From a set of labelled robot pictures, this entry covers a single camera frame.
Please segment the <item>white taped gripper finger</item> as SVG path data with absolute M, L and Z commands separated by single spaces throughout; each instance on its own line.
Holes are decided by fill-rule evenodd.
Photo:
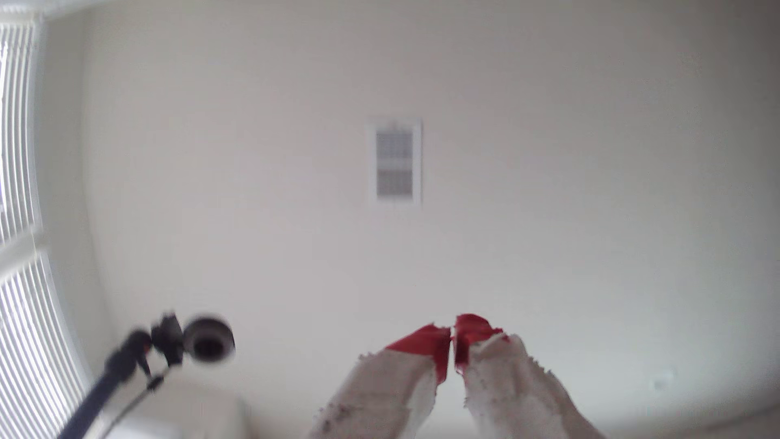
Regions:
M 446 379 L 450 343 L 449 327 L 429 324 L 361 356 L 310 438 L 415 438 Z
M 455 368 L 479 438 L 605 438 L 519 336 L 479 315 L 455 320 Z

